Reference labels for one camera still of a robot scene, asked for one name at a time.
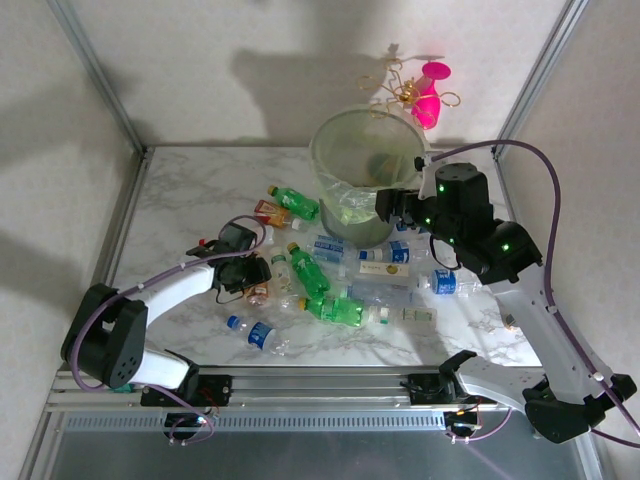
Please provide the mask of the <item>aluminium mounting rail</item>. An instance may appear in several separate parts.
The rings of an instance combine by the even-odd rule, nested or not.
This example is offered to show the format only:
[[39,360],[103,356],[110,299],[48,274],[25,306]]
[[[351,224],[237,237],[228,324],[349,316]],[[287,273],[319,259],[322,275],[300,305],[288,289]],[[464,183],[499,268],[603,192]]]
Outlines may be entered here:
[[[408,392],[400,386],[409,374],[440,373],[432,367],[212,367],[202,368],[196,375],[231,375],[232,393],[225,407],[201,407],[212,412],[264,408],[268,411],[345,411],[421,409],[455,411],[469,409],[464,405],[412,405]],[[544,375],[539,368],[504,367],[474,359],[470,373],[445,374],[456,379],[471,395],[497,402],[480,406],[519,407],[519,396],[526,388],[536,386]],[[56,374],[45,401],[48,412],[73,411],[177,411],[178,407],[145,407],[141,396],[149,386],[136,386],[133,393],[114,393],[110,388],[85,392],[68,371]]]

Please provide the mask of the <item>clear bottle yellow fruit label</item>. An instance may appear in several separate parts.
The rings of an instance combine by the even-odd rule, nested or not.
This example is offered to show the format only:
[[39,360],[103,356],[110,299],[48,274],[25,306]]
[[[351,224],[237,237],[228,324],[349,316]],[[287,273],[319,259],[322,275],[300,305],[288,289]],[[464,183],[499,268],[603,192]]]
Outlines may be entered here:
[[405,282],[415,279],[419,271],[412,264],[356,260],[338,267],[340,278],[365,281]]

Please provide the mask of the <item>clear bottle flower label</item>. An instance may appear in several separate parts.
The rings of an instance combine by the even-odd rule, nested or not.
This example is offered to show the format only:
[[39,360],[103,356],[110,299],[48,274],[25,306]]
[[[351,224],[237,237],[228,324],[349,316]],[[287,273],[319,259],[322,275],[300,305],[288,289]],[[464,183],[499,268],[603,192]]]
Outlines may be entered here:
[[270,268],[279,306],[284,310],[296,311],[300,292],[282,247],[274,247],[270,250]]

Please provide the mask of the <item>crushed clear plastic bottle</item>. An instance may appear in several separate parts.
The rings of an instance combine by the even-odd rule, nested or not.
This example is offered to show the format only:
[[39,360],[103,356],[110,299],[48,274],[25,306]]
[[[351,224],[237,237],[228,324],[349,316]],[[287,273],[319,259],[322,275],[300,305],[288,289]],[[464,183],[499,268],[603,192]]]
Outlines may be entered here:
[[340,297],[385,307],[405,308],[414,304],[414,294],[406,286],[381,283],[354,282],[342,289]]

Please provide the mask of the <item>pink plastic goblet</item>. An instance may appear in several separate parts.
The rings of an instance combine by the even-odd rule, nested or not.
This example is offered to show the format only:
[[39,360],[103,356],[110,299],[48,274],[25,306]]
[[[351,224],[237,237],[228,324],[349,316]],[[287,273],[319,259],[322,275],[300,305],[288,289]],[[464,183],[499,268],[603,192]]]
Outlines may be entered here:
[[411,109],[411,115],[419,127],[429,130],[437,125],[441,100],[435,84],[451,75],[451,69],[444,63],[431,61],[423,65],[422,76],[414,83],[418,99]]

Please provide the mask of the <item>aluminium frame post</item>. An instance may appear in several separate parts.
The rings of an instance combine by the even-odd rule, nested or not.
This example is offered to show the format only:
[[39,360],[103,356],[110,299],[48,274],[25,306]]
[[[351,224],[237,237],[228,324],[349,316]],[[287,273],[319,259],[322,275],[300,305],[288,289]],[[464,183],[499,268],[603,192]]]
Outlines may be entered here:
[[515,139],[591,0],[566,0],[500,132]]
[[45,1],[121,133],[133,151],[139,156],[143,156],[147,150],[146,145],[141,141],[135,131],[133,122],[130,120],[122,102],[109,82],[106,72],[71,3],[69,0]]

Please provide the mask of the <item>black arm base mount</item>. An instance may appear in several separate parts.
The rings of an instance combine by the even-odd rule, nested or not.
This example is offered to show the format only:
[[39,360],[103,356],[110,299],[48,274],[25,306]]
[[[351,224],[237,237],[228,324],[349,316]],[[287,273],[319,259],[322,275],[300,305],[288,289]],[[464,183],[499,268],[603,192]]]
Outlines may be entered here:
[[[170,390],[180,400],[194,407],[225,407],[232,393],[231,375],[193,375],[176,390]],[[179,403],[165,393],[148,387],[141,396],[145,407],[178,407]]]
[[412,405],[464,405],[470,408],[478,403],[496,405],[494,400],[467,393],[451,376],[440,373],[409,374],[400,382]]

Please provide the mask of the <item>small black control board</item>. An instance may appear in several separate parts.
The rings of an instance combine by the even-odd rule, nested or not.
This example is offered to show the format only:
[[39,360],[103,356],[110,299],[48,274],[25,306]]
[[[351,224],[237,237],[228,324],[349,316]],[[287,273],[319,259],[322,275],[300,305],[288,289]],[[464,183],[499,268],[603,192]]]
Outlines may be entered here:
[[202,437],[210,432],[204,418],[193,413],[167,413],[163,423],[163,433],[178,440]]
[[472,437],[482,428],[478,407],[444,413],[445,427],[451,435]]

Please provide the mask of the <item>clear bottle green white label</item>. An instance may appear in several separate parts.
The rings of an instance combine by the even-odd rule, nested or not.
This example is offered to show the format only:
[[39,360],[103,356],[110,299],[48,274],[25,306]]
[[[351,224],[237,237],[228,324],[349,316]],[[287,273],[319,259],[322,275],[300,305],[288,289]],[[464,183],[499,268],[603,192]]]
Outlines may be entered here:
[[434,321],[436,314],[435,310],[428,308],[370,306],[366,312],[365,322],[404,329],[422,328]]

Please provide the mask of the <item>grey metal shelf plate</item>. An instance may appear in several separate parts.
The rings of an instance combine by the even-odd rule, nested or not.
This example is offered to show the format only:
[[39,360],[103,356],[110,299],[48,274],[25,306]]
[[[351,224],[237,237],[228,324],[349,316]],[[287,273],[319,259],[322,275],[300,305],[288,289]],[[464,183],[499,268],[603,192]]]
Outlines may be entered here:
[[553,445],[513,416],[488,439],[429,430],[281,431],[219,428],[172,446],[142,415],[45,417],[19,480],[617,480],[599,446]]

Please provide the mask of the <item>translucent bin with green liner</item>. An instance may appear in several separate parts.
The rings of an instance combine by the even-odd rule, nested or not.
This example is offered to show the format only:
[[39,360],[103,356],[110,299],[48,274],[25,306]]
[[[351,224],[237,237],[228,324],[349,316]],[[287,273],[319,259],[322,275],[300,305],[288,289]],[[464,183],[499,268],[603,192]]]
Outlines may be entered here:
[[376,195],[413,185],[414,159],[426,147],[424,135],[398,111],[360,104],[326,120],[309,145],[326,231],[359,248],[384,242],[392,225],[379,219]]

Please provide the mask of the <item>green plastic bottle yellow cap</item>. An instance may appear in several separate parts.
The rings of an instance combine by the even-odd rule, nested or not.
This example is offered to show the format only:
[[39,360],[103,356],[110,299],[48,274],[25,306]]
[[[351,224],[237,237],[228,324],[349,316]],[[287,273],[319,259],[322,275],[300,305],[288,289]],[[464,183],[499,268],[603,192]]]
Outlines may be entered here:
[[362,324],[364,305],[359,300],[332,296],[300,298],[298,307],[321,321],[349,327]]
[[303,220],[314,221],[319,214],[319,203],[295,189],[271,185],[268,187],[267,193],[279,206]]
[[330,290],[330,282],[316,260],[300,246],[292,242],[287,245],[291,265],[310,298],[323,297]]

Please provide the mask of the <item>clear bottle blue label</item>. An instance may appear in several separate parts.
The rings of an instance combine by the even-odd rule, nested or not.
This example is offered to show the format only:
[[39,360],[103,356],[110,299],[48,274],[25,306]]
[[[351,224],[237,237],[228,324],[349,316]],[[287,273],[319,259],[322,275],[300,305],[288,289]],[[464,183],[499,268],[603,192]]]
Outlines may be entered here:
[[287,353],[289,341],[270,324],[231,315],[226,321],[226,326],[248,345],[258,350],[276,356],[284,356]]
[[309,236],[307,249],[315,259],[336,265],[345,264],[356,256],[355,248],[348,242],[318,233]]
[[475,274],[466,269],[434,269],[419,276],[417,287],[437,296],[469,297],[481,291],[483,285]]
[[429,247],[424,240],[394,240],[370,249],[360,250],[358,259],[362,261],[409,264],[425,260],[429,255]]

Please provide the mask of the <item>orange bottle red label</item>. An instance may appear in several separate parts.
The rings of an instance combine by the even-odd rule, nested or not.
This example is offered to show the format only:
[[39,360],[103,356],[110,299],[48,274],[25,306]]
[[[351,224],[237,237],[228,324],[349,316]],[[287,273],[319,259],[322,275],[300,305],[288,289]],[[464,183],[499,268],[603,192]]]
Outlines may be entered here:
[[265,225],[284,229],[291,223],[287,209],[266,200],[260,200],[254,207],[254,216]]

